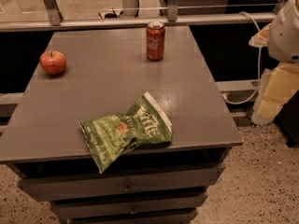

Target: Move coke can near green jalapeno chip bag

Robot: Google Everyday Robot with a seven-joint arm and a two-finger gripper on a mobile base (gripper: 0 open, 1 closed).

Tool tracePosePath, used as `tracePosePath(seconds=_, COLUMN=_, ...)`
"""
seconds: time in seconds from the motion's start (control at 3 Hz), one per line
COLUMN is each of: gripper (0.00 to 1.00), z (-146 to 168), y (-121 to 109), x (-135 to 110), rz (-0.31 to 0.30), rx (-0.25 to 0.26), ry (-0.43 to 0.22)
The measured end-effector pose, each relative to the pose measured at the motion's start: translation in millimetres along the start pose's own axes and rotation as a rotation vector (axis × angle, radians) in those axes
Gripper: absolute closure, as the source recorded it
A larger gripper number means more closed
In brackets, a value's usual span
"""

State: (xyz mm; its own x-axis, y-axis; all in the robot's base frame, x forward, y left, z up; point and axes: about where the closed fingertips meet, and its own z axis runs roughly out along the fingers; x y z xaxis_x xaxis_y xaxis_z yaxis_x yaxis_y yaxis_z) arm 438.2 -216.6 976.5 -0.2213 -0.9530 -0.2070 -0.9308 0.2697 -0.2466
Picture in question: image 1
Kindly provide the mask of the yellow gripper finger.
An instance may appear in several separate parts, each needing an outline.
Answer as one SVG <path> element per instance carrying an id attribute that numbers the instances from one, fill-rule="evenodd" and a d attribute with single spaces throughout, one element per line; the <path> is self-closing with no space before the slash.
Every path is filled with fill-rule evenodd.
<path id="1" fill-rule="evenodd" d="M 268 46 L 270 26 L 266 25 L 261 31 L 249 40 L 249 45 L 255 48 L 263 48 Z"/>
<path id="2" fill-rule="evenodd" d="M 274 70 L 265 69 L 253 106 L 252 122 L 256 125 L 266 125 L 273 121 L 298 90 L 298 64 L 279 63 Z"/>

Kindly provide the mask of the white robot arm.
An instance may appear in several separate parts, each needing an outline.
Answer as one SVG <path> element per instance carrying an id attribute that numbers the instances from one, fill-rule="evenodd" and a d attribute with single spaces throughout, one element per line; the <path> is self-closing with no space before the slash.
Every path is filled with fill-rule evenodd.
<path id="1" fill-rule="evenodd" d="M 268 48 L 278 61 L 273 70 L 263 71 L 251 120 L 265 125 L 273 121 L 299 91 L 299 0 L 288 0 L 271 23 L 253 36 L 249 44 Z"/>

